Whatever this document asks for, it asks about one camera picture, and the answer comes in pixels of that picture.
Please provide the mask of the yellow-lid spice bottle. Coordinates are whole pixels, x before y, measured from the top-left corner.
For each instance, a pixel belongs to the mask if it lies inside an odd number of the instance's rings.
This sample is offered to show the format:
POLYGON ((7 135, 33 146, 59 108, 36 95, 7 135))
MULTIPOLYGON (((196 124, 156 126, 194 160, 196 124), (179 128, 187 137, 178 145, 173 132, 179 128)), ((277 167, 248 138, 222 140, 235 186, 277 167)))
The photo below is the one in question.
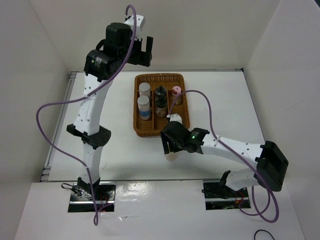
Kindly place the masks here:
POLYGON ((173 162, 175 160, 177 160, 179 157, 179 153, 178 152, 170 152, 168 154, 165 155, 165 159, 167 161, 173 162))

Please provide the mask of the silver-lid bottle blue label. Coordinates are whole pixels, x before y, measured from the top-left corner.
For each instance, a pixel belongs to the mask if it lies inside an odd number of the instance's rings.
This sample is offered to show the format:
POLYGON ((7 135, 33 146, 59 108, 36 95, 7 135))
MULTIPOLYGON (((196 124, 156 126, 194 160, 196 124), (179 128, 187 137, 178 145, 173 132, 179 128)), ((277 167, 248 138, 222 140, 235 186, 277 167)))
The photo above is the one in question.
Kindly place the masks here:
POLYGON ((139 96, 137 99, 138 112, 142 120, 146 121, 150 118, 150 99, 146 95, 139 96))
POLYGON ((151 97, 151 86, 147 82, 142 82, 138 86, 139 96, 147 96, 148 98, 151 97))

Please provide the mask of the black-lid bottle brown contents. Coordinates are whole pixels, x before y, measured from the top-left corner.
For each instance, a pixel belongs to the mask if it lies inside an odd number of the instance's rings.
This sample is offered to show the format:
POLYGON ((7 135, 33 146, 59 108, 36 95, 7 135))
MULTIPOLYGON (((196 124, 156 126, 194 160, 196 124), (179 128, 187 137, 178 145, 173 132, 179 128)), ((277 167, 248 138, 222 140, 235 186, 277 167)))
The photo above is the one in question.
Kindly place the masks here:
POLYGON ((167 116, 168 102, 165 99, 157 98, 155 101, 155 113, 159 118, 167 116))

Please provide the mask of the black grinder bottle light contents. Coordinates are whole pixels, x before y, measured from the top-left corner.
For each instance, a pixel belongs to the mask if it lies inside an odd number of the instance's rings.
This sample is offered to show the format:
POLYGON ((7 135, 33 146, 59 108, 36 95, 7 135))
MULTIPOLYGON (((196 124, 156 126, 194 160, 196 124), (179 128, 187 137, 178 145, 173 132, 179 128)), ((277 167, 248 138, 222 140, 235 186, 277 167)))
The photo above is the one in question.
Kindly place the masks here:
POLYGON ((166 102, 167 101, 167 89, 160 85, 155 89, 155 97, 158 102, 166 102))

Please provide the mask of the pink-lid spice bottle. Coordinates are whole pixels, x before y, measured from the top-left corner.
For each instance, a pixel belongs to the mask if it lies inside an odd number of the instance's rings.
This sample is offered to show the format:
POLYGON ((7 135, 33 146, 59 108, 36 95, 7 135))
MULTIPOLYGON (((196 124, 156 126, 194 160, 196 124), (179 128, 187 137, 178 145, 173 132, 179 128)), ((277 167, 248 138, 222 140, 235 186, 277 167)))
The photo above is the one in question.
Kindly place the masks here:
POLYGON ((181 96, 182 89, 180 86, 176 85, 172 88, 171 94, 171 102, 173 105, 180 105, 183 101, 183 97, 181 96))

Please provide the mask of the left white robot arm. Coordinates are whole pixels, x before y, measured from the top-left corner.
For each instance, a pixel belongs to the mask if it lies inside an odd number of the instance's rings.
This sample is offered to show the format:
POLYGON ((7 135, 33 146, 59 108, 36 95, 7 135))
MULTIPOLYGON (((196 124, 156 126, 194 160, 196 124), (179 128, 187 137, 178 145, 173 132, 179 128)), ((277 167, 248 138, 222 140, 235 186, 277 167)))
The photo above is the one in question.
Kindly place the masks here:
POLYGON ((122 64, 130 47, 134 20, 128 18, 124 23, 111 23, 106 27, 106 37, 85 60, 84 92, 78 115, 73 124, 67 125, 67 132, 81 138, 83 142, 83 162, 77 185, 88 200, 94 200, 100 193, 99 166, 103 146, 111 138, 111 131, 100 125, 100 117, 110 85, 90 95, 94 89, 111 79, 122 64))

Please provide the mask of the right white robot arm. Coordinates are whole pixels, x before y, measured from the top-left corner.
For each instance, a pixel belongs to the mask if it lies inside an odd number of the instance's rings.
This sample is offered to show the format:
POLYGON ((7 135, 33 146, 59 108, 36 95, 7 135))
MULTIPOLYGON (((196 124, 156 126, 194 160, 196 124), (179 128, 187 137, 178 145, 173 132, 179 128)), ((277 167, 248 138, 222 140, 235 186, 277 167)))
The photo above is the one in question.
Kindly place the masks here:
POLYGON ((243 188, 262 186, 269 191, 282 189, 289 161, 272 141, 253 144, 214 136, 202 128, 188 130, 178 121, 169 122, 160 133, 164 153, 186 151, 201 155, 215 155, 246 166, 245 169, 223 173, 219 191, 231 196, 243 188))

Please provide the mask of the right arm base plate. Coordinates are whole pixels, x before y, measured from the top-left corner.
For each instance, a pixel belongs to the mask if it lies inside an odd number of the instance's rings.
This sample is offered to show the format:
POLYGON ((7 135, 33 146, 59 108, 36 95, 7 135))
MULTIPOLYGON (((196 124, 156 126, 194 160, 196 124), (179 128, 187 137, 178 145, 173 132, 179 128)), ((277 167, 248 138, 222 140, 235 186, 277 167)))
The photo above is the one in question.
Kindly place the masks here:
POLYGON ((201 192, 204 195, 207 211, 251 208, 247 188, 234 191, 226 186, 220 186, 217 181, 204 181, 201 192))

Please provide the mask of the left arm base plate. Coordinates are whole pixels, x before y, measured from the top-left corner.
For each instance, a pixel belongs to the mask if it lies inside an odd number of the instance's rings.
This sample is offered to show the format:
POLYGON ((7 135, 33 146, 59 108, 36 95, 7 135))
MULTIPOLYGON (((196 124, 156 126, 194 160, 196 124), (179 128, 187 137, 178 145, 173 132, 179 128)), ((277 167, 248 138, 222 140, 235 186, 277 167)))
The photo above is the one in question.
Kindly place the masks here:
MULTIPOLYGON (((66 186, 68 190, 71 190, 68 204, 69 213, 87 213, 95 211, 92 197, 77 186, 77 183, 63 183, 61 186, 66 186)), ((102 181, 99 185, 98 193, 95 196, 97 209, 101 212, 113 212, 115 208, 115 195, 116 183, 102 181)))

